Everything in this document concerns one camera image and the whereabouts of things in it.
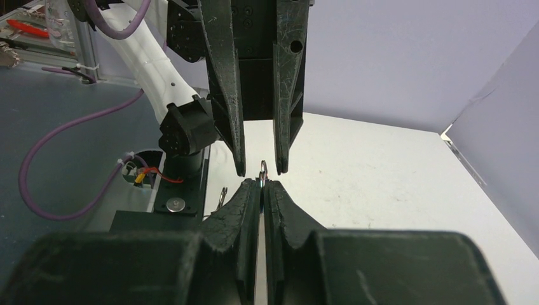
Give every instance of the black cable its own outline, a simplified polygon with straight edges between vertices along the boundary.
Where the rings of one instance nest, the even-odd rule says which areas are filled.
[[[68,67],[62,67],[62,70],[64,71],[68,71],[68,72],[71,72],[73,74],[76,74],[82,78],[84,78],[85,80],[87,80],[90,84],[95,84],[95,79],[91,76],[88,76],[80,71],[78,71],[77,69],[75,68],[68,68]]]

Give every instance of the white table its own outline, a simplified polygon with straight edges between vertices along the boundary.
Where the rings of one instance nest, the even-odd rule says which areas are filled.
[[[246,122],[247,175],[260,161],[294,202],[328,228],[457,231],[482,250],[509,304],[539,304],[539,260],[440,136],[405,128],[304,114],[277,176],[270,121]],[[228,148],[212,146],[205,214],[221,189],[236,191]]]

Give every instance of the orange wire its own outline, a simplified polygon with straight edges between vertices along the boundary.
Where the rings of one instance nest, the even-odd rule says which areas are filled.
[[[156,168],[156,167],[149,167],[149,168],[145,169],[142,173],[149,173],[149,172],[156,172],[159,176],[161,176],[161,178],[163,178],[163,180],[169,181],[170,183],[182,183],[182,182],[184,182],[183,179],[172,180],[171,178],[168,178],[167,176],[163,175],[163,173],[161,173],[161,171],[159,171],[159,168]]]

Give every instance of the plastic bottle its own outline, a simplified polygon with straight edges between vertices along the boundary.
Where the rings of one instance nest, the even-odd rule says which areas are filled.
[[[66,0],[45,0],[45,19],[53,46],[75,52],[75,41],[70,24],[71,10]]]

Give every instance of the white wall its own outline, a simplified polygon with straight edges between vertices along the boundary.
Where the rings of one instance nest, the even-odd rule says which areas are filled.
[[[539,23],[448,135],[539,257]]]
[[[538,20],[538,0],[318,0],[305,111],[442,132]],[[103,43],[104,71],[129,75]],[[207,86],[204,63],[173,62]]]

